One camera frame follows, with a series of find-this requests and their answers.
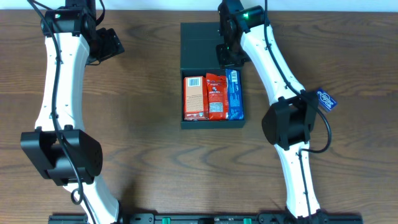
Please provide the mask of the black box with lid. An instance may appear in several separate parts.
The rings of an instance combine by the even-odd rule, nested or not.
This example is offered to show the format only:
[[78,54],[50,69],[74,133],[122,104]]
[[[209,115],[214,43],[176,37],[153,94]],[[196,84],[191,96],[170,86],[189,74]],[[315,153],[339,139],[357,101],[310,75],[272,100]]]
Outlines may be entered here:
[[[218,22],[183,22],[180,25],[180,76],[205,76],[207,73],[225,75],[218,62],[216,46],[224,43],[219,35]],[[181,115],[182,129],[243,128],[246,120],[185,121]]]

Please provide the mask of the blue Oreo cookie pack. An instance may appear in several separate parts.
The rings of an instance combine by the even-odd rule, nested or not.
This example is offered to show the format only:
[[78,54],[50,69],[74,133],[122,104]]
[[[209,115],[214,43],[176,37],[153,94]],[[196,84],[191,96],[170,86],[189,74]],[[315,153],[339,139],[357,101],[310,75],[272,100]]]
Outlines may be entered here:
[[237,70],[226,69],[228,85],[229,120],[243,120],[243,93],[240,73]]

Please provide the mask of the orange-red snack box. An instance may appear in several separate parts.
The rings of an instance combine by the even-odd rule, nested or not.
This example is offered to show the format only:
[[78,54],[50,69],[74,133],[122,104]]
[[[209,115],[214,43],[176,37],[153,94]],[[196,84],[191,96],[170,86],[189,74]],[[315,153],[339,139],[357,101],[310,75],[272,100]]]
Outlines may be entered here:
[[208,120],[208,95],[205,77],[185,77],[183,80],[183,117],[185,121]]

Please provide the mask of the red Hacks candy bag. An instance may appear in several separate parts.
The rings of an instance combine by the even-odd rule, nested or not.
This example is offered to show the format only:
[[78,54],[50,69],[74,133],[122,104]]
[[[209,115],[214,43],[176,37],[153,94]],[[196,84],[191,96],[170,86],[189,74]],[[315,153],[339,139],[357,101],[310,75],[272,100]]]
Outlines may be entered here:
[[208,90],[209,120],[220,121],[228,119],[228,85],[225,76],[206,74]]

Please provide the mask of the blue Eclipse mint pack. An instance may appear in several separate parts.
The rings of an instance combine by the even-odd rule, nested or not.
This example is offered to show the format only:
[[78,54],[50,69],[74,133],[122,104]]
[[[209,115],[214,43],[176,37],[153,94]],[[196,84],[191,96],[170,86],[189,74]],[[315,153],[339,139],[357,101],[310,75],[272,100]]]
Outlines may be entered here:
[[338,105],[337,101],[331,95],[329,95],[325,90],[319,88],[316,91],[316,94],[318,96],[319,103],[326,112],[330,112],[331,110],[333,110],[333,108],[335,108]]

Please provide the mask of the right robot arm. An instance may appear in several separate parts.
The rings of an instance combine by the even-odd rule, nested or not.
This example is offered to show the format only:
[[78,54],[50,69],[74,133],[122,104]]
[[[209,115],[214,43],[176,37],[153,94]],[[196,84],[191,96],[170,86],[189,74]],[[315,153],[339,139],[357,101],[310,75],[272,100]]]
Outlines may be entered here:
[[244,8],[240,1],[218,6],[221,68],[252,62],[266,89],[270,107],[262,119],[266,139],[279,155],[287,187],[287,210],[310,220],[319,211],[309,165],[310,133],[315,124],[317,95],[305,91],[287,66],[261,6]]

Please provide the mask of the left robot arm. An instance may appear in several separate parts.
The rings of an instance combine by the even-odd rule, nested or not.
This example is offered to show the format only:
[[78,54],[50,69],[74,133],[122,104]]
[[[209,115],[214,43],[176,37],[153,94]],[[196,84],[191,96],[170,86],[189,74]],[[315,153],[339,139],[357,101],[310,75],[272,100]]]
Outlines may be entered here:
[[47,71],[39,116],[32,132],[21,134],[21,148],[44,179],[71,193],[85,211],[85,223],[117,223],[118,200],[101,170],[100,143],[85,133],[82,116],[86,66],[124,52],[114,29],[98,29],[101,19],[90,2],[67,1],[42,15]]

